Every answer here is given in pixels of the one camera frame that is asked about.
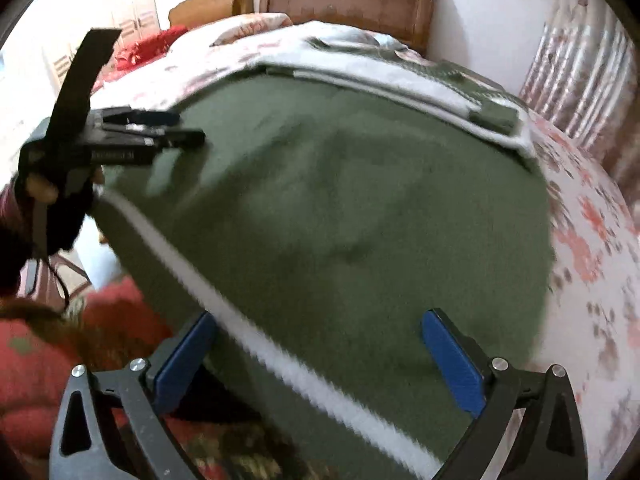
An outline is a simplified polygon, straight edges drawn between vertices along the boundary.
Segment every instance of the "white cabinet door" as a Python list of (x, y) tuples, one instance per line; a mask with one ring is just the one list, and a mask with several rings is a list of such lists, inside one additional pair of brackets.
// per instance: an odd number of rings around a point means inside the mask
[[(72, 8), (50, 10), (50, 31), (42, 47), (45, 63), (50, 72), (54, 90), (60, 91), (66, 72), (82, 42), (92, 27), (117, 27), (122, 34), (114, 46), (114, 52), (143, 38), (159, 32), (155, 0), (81, 0)], [(115, 59), (100, 74), (105, 76), (115, 70)]]
[(158, 22), (158, 12), (156, 11), (156, 0), (133, 0), (138, 22), (140, 38), (147, 38), (160, 31)]

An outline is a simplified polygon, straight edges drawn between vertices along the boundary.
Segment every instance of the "white blanket trim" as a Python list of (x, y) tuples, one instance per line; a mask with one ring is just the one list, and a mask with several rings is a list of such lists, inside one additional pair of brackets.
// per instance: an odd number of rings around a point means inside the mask
[(350, 88), (353, 90), (378, 95), (380, 97), (389, 99), (390, 101), (394, 101), (398, 104), (405, 105), (409, 108), (414, 108), (415, 110), (419, 110), (428, 115), (437, 117), (441, 121), (452, 124), (453, 126), (457, 126), (460, 129), (472, 134), (473, 136), (479, 137), (479, 139), (487, 140), (488, 142), (494, 142), (495, 144), (499, 144), (504, 148), (515, 150), (525, 158), (533, 158), (536, 156), (535, 150), (533, 149), (533, 143), (531, 142), (530, 131), (527, 123), (519, 123), (517, 126), (519, 128), (518, 133), (513, 137), (507, 137), (503, 134), (492, 132), (491, 130), (483, 128), (482, 126), (477, 126), (476, 124), (470, 123), (468, 120), (463, 119), (458, 115), (453, 114), (443, 108), (439, 108), (436, 105), (416, 101), (409, 97), (405, 97), (403, 95), (394, 93), (392, 91), (387, 91), (382, 88), (376, 88), (349, 79), (342, 79), (336, 76), (322, 74), (319, 72), (311, 72), (308, 70), (294, 70), (293, 77), (297, 79), (321, 81), (332, 84), (334, 86)]
[(429, 480), (437, 473), (442, 462), (428, 449), (329, 383), (271, 340), (230, 304), (131, 202), (112, 190), (104, 190), (100, 199), (116, 208), (129, 221), (149, 250), (191, 297), (210, 312), (217, 324), (268, 371), (318, 410), (361, 436), (416, 478)]

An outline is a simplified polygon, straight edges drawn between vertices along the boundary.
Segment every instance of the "hand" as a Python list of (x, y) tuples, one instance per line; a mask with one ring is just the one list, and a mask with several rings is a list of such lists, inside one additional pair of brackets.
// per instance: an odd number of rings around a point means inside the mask
[(34, 203), (37, 202), (47, 206), (46, 253), (51, 255), (60, 249), (71, 250), (82, 227), (84, 215), (89, 212), (94, 200), (93, 184), (103, 183), (102, 169), (97, 168), (80, 191), (61, 196), (60, 190), (39, 174), (29, 174), (21, 183), (18, 178), (14, 191), (22, 216), (21, 232), (28, 243), (31, 243), (33, 214), (36, 211)]
[[(102, 168), (95, 170), (91, 181), (93, 184), (104, 184)], [(58, 200), (58, 188), (38, 174), (31, 173), (27, 177), (24, 187), (29, 196), (43, 204), (51, 205)]]

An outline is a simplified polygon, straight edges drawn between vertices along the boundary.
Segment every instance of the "metal screw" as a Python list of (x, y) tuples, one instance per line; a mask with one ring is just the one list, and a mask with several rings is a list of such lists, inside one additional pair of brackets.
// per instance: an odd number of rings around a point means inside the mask
[(139, 372), (146, 366), (146, 361), (142, 358), (133, 359), (132, 362), (129, 363), (129, 368), (132, 372)]
[(560, 365), (553, 365), (551, 371), (556, 377), (564, 377), (566, 375), (566, 370)]
[(84, 365), (77, 365), (74, 366), (73, 370), (71, 370), (71, 375), (73, 375), (73, 377), (80, 377), (81, 375), (84, 375), (85, 372), (86, 368)]
[(509, 368), (509, 363), (507, 362), (507, 359), (503, 359), (502, 357), (494, 357), (494, 360), (491, 361), (491, 366), (494, 367), (494, 370), (503, 372), (507, 368)]

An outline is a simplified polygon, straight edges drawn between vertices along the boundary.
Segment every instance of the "green blanket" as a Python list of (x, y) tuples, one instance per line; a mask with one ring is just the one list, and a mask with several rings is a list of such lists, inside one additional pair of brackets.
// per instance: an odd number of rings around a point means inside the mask
[(207, 147), (108, 172), (95, 212), (147, 301), (174, 326), (198, 302), (216, 314), (207, 365), (310, 458), (430, 478), (470, 417), (420, 319), (440, 307), (488, 355), (526, 362), (551, 256), (540, 172), (322, 83), (254, 75), (180, 111)]

